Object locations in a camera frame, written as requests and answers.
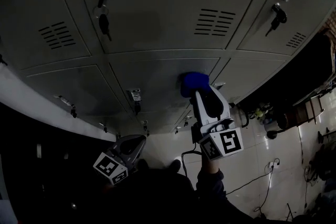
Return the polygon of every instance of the ventilation slot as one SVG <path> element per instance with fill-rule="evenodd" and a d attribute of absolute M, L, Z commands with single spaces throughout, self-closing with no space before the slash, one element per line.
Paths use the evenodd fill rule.
<path fill-rule="evenodd" d="M 286 46 L 292 48 L 298 48 L 302 42 L 306 39 L 306 36 L 300 33 L 296 33 L 290 41 L 287 42 Z"/>
<path fill-rule="evenodd" d="M 202 8 L 198 16 L 195 35 L 225 37 L 235 19 L 235 13 Z"/>
<path fill-rule="evenodd" d="M 76 44 L 64 22 L 44 27 L 38 32 L 46 45 L 52 50 Z"/>

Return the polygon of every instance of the floor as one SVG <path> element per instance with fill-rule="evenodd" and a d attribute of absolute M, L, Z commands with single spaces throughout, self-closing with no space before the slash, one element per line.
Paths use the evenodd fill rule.
<path fill-rule="evenodd" d="M 262 211 L 268 219 L 285 220 L 288 215 L 287 203 L 293 215 L 304 213 L 306 182 L 303 178 L 304 167 L 314 157 L 320 148 L 317 142 L 317 132 L 325 133 L 326 127 L 330 131 L 336 129 L 336 91 L 321 98 L 324 112 L 314 121 L 293 127 L 278 135 L 274 140 L 266 138 L 263 125 L 254 119 L 241 130 L 244 150 L 222 158 L 220 169 L 224 173 L 224 187 L 228 192 L 244 185 L 270 170 L 266 167 L 275 158 L 280 159 L 280 165 L 274 170 L 270 190 Z M 232 112 L 236 125 L 241 126 L 237 111 Z M 301 164 L 301 143 L 303 149 L 303 164 Z M 142 157 L 152 168 L 161 168 L 179 158 L 181 153 L 193 149 L 191 133 L 150 135 Z M 201 169 L 201 158 L 198 155 L 185 156 L 188 177 L 196 188 L 197 174 Z M 244 188 L 229 194 L 229 201 L 246 214 L 257 217 L 253 212 L 266 197 L 270 176 L 260 178 Z M 314 200 L 322 192 L 324 182 L 318 179 L 314 186 L 308 184 L 307 209 L 313 206 Z"/>

